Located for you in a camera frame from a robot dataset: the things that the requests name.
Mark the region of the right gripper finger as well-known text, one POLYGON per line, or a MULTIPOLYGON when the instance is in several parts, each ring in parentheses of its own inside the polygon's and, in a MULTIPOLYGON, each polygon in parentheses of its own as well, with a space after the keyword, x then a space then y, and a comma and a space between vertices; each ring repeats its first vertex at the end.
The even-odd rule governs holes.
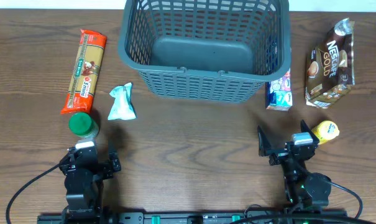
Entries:
POLYGON ((300 128, 302 133, 310 134, 314 144, 319 143, 319 139, 316 137, 316 135, 312 132, 312 130, 308 127, 308 125, 305 123, 303 119, 300 121, 300 128))
POLYGON ((272 146, 260 126, 257 127, 257 134, 259 138, 259 156, 269 156, 270 150, 272 150, 272 146))

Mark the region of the yellow Mentos bottle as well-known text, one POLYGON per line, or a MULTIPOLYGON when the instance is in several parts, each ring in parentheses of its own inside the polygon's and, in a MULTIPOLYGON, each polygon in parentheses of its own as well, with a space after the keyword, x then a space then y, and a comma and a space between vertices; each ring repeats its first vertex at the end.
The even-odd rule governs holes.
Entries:
POLYGON ((311 131, 319 139, 319 144, 324 144, 330 140, 333 140, 340 133, 338 126, 332 121, 323 121, 311 131))

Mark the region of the green lid jar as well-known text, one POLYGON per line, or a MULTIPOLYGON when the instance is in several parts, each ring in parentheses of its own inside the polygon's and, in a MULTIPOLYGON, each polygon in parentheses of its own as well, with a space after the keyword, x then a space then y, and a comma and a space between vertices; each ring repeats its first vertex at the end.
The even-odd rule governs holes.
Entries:
POLYGON ((69 120, 70 131, 82 139, 95 138, 99 133, 99 126, 88 114, 75 113, 69 120))

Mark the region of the small colourful milk carton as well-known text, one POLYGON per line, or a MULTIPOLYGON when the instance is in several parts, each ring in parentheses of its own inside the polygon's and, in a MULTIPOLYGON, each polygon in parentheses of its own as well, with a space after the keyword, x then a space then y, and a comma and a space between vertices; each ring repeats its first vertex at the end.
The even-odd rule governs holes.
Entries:
POLYGON ((293 106, 290 70, 278 80, 265 84, 267 110, 288 111, 293 106))

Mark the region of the brown Nescafe Gold pouch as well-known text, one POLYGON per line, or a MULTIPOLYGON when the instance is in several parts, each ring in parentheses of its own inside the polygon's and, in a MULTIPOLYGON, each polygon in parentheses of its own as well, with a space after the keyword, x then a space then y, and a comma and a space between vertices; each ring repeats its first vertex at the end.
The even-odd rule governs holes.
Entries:
POLYGON ((354 21, 334 25, 307 59, 305 100, 308 106, 329 108, 355 85, 354 21))

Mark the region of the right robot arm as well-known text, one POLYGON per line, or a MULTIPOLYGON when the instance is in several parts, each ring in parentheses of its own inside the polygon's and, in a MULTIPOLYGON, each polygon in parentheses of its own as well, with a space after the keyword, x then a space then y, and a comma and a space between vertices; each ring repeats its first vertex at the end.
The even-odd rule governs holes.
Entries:
POLYGON ((305 162, 315 155, 319 139, 303 120, 300 128, 300 133, 293 134, 291 141, 277 149, 258 127, 259 156, 268 157, 271 166, 282 167, 287 199, 297 209, 320 210, 328 206, 331 186, 327 176, 306 169, 305 162))

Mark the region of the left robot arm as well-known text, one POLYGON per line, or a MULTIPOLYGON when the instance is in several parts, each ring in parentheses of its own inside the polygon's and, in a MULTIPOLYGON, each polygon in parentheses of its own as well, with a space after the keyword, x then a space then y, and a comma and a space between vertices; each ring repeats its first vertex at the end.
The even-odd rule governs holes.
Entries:
POLYGON ((115 223, 116 218, 103 206, 103 181, 121 170, 116 148, 108 144, 108 159, 98 161, 94 139, 79 140, 60 161, 65 175, 67 208, 62 223, 115 223))

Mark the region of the light blue snack wrapper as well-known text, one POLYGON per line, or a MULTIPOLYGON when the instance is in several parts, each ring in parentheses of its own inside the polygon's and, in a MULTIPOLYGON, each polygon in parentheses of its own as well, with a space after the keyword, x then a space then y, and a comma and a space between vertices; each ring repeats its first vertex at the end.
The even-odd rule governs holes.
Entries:
POLYGON ((132 83, 117 86, 111 90, 109 95, 113 98, 114 104, 109 112, 108 120, 132 120, 136 114, 131 103, 132 83))

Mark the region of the orange spaghetti packet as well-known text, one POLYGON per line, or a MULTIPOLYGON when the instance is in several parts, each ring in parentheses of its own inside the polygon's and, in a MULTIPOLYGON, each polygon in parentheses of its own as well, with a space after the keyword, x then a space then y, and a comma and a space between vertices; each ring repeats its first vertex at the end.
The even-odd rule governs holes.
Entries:
POLYGON ((107 37, 93 30, 81 30, 78 53, 61 114, 89 113, 101 69, 107 37))

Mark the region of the grey plastic basket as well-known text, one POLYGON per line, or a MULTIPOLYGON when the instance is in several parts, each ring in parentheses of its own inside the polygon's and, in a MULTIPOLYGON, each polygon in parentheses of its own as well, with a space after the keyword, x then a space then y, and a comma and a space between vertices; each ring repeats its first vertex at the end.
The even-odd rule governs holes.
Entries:
POLYGON ((118 52, 158 96, 247 101, 291 66, 288 0, 127 0, 118 52))

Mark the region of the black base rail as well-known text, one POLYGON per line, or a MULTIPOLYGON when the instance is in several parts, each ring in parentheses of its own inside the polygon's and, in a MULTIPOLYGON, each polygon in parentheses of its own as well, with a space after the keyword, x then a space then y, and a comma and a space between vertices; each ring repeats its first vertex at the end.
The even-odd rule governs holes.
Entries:
POLYGON ((281 215, 282 212, 263 209, 247 212, 224 213, 142 213, 126 212, 108 215, 104 218, 73 218, 70 214, 43 214, 37 217, 37 224, 62 223, 108 223, 108 224, 217 224, 232 223, 244 218, 261 215, 281 215))

